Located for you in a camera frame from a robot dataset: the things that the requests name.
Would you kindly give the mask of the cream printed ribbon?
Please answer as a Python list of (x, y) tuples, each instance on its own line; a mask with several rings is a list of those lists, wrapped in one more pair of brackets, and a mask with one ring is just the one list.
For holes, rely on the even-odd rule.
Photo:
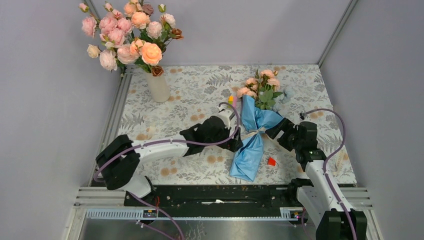
[[(218, 146), (220, 144), (227, 144), (229, 142), (229, 140), (231, 138), (233, 138), (237, 131), (240, 128), (237, 126), (236, 130), (234, 131), (233, 134), (231, 134), (228, 138), (219, 141), (219, 142), (212, 142), (212, 143), (203, 143), (203, 142), (195, 142), (195, 141), (189, 141), (186, 139), (176, 139), (176, 138), (166, 138), (166, 139), (162, 139), (162, 140), (155, 140), (155, 141), (150, 141), (150, 142), (145, 142), (141, 144), (141, 148), (147, 148), (149, 146), (153, 146), (153, 145), (158, 145), (158, 144), (173, 144), (173, 143), (183, 143), (183, 144), (187, 144), (189, 147), (193, 147), (193, 146)], [(260, 128), (259, 130), (252, 130), (250, 131), (247, 135), (245, 135), (243, 138), (249, 138), (252, 137), (254, 135), (257, 135), (259, 133), (265, 133), (265, 128)], [(330, 155), (328, 155), (327, 157), (324, 158), (324, 163), (326, 164), (329, 159), (331, 159), (334, 155), (336, 155), (345, 145), (346, 142), (346, 128), (343, 127), (342, 128), (342, 141), (340, 146)], [(307, 162), (310, 160), (309, 158), (307, 158), (306, 156), (301, 156), (301, 151), (300, 150), (295, 150), (294, 151), (294, 156), (296, 157), (297, 162), (302, 166), (302, 169), (305, 170), (306, 164)]]

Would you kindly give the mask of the flower bouquet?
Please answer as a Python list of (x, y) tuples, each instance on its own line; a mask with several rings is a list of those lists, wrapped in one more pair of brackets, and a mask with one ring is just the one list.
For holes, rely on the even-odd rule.
[[(265, 128), (265, 131), (277, 125), (284, 117), (274, 110), (277, 99), (282, 96), (289, 100), (293, 95), (281, 90), (277, 70), (256, 70), (253, 77), (236, 92), (241, 100), (240, 122), (246, 135), (250, 131)], [(229, 175), (252, 182), (255, 180), (264, 155), (262, 132), (248, 138), (242, 138), (243, 147), (234, 155)]]

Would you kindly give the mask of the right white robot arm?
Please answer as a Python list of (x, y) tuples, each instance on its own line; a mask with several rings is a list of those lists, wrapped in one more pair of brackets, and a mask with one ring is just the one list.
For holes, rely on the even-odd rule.
[(306, 178), (289, 183), (285, 199), (293, 206), (302, 205), (316, 227), (317, 240), (365, 240), (366, 215), (355, 210), (327, 168), (327, 156), (318, 148), (318, 129), (313, 122), (294, 124), (284, 118), (267, 136), (287, 151), (293, 151)]

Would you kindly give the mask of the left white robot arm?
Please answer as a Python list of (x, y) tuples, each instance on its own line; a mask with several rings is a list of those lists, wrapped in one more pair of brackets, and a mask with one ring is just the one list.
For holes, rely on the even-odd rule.
[(96, 157), (101, 177), (95, 181), (104, 182), (110, 191), (130, 192), (148, 206), (155, 192), (147, 176), (136, 174), (139, 164), (199, 154), (208, 146), (237, 152), (243, 146), (240, 129), (232, 130), (220, 117), (211, 116), (169, 138), (132, 141), (126, 134), (119, 135)]

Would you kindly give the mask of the white ceramic vase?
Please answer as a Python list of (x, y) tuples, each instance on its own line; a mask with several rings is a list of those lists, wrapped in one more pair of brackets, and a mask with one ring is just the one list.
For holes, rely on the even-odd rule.
[(152, 99), (157, 103), (166, 102), (171, 96), (171, 93), (165, 75), (153, 76), (152, 73), (147, 72), (144, 75)]

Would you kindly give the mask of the red block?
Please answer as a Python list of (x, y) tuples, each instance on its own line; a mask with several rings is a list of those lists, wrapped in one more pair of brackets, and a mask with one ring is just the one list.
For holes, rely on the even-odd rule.
[(268, 160), (267, 160), (267, 165), (268, 165), (268, 166), (275, 167), (275, 166), (276, 166), (276, 164), (277, 164), (277, 162), (276, 162), (276, 160), (275, 160), (274, 158), (272, 158), (272, 157), (269, 157), (269, 158), (268, 158)]

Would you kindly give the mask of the stacked coloured toy blocks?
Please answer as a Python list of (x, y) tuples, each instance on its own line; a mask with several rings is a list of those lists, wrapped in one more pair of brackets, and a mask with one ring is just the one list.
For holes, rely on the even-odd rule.
[(231, 96), (228, 97), (227, 103), (230, 104), (233, 108), (236, 108), (237, 107), (237, 101), (238, 101), (237, 97), (231, 95)]

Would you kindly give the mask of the pink and peach rose bunch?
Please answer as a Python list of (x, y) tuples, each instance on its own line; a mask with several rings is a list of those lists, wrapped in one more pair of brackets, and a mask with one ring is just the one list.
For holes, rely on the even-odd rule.
[(99, 59), (100, 65), (110, 72), (135, 65), (153, 77), (163, 75), (160, 61), (168, 45), (173, 40), (184, 38), (166, 5), (158, 5), (160, 16), (157, 21), (152, 20), (155, 9), (143, 0), (129, 0), (122, 11), (109, 2), (105, 2), (103, 7), (106, 15), (99, 18), (87, 1), (78, 5), (87, 14), (81, 22), (82, 32), (90, 38), (99, 37), (101, 42), (101, 46), (88, 45), (88, 56)]

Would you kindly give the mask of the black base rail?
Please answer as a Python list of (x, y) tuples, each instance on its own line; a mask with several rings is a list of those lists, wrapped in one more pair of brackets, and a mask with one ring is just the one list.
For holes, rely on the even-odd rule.
[(157, 185), (143, 201), (173, 218), (283, 218), (300, 215), (302, 204), (283, 185)]

